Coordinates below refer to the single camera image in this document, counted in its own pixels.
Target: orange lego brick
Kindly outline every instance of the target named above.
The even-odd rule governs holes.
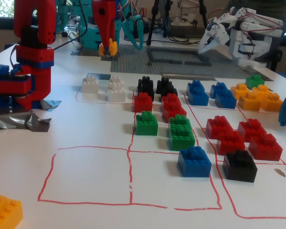
[[[269,88],[266,85],[259,85],[258,87],[252,88],[252,92],[256,94],[257,99],[262,100],[264,98],[267,98],[269,94],[271,93],[269,91]]]
[[[231,92],[234,95],[234,97],[239,100],[239,97],[245,96],[247,92],[249,92],[249,89],[247,88],[247,85],[244,83],[238,83],[236,87],[231,87]]]
[[[0,196],[0,229],[14,229],[22,219],[21,202]]]
[[[270,93],[267,98],[262,99],[262,108],[265,111],[280,112],[283,101],[277,93]]]
[[[257,99],[257,95],[253,92],[247,92],[245,96],[240,96],[238,105],[248,111],[259,111],[261,101]]]

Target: wire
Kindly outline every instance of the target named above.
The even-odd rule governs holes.
[[[62,45],[56,47],[54,50],[57,50],[57,49],[61,48],[62,46],[66,45],[66,44],[69,44],[69,43],[71,43],[71,42],[73,42],[73,41],[75,41],[75,40],[81,38],[81,37],[82,37],[83,35],[85,35],[86,32],[88,31],[88,23],[87,23],[87,20],[86,20],[86,18],[85,18],[84,11],[83,11],[83,9],[82,9],[82,1],[79,0],[79,3],[80,3],[81,11],[82,11],[82,17],[84,18],[84,21],[85,21],[85,26],[86,26],[85,32],[83,32],[79,37],[76,37],[76,38],[74,38],[74,39],[72,39],[72,40],[69,40],[68,42],[66,42],[66,43],[64,43],[64,44],[62,44]]]

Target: robotic arm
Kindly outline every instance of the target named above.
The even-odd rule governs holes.
[[[241,8],[234,12],[235,7],[232,7],[230,13],[223,14],[219,19],[214,18],[207,26],[199,44],[199,53],[224,45],[231,40],[229,53],[234,61],[244,66],[260,66],[254,59],[269,52],[271,37],[282,35],[283,22],[256,14],[255,10],[249,8]],[[230,28],[232,29],[229,37],[226,30]],[[265,35],[264,40],[252,40],[249,33]],[[213,40],[204,46],[211,37]]]

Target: white table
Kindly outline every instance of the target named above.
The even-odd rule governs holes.
[[[62,42],[58,38],[53,47]],[[0,64],[9,64],[10,51],[0,53]],[[286,177],[274,171],[286,174],[286,127],[279,126],[278,113],[217,109],[212,99],[208,107],[188,106],[183,93],[189,81],[172,80],[213,164],[209,179],[183,178],[176,168],[177,152],[167,147],[167,124],[157,99],[158,136],[133,135],[133,91],[143,75],[112,73],[125,80],[125,104],[108,104],[103,83],[99,96],[83,96],[82,79],[87,73],[110,73],[110,62],[70,56],[71,51],[72,44],[58,49],[52,67],[47,99],[62,103],[53,112],[35,110],[40,118],[52,118],[49,132],[0,131],[0,194],[22,202],[24,219],[17,229],[286,228]],[[257,70],[274,80],[266,85],[284,99],[286,79]],[[161,78],[150,77],[154,82]],[[244,82],[217,80],[227,87]],[[214,83],[203,82],[207,92]],[[255,161],[253,184],[226,180],[223,156],[212,147],[216,141],[210,144],[202,129],[215,115],[225,115],[234,129],[245,117],[259,119],[283,147],[282,161]]]

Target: red lego structure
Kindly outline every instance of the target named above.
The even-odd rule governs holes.
[[[38,26],[31,25],[35,9]],[[15,0],[14,33],[21,39],[15,49],[20,64],[10,74],[8,69],[0,73],[0,106],[20,105],[30,110],[50,93],[54,49],[47,45],[56,38],[56,11],[55,0]],[[12,105],[5,104],[6,96],[12,98]]]
[[[135,113],[141,113],[142,111],[152,111],[153,101],[148,93],[140,92],[139,96],[134,97],[134,109]]]
[[[252,137],[249,150],[256,160],[265,161],[279,161],[283,152],[272,134]]]
[[[225,156],[226,153],[234,153],[236,150],[245,149],[243,138],[236,130],[228,133],[221,133],[216,146],[218,154],[222,156]]]
[[[220,134],[226,134],[233,131],[224,116],[215,116],[214,119],[208,119],[205,130],[210,139],[216,140],[219,140]]]
[[[181,102],[176,94],[167,94],[162,96],[162,117],[168,123],[170,118],[176,118],[176,115],[185,115],[186,111],[182,108]]]
[[[244,142],[250,142],[251,137],[266,134],[266,130],[262,127],[257,119],[249,118],[247,122],[240,122],[238,132],[243,137]]]

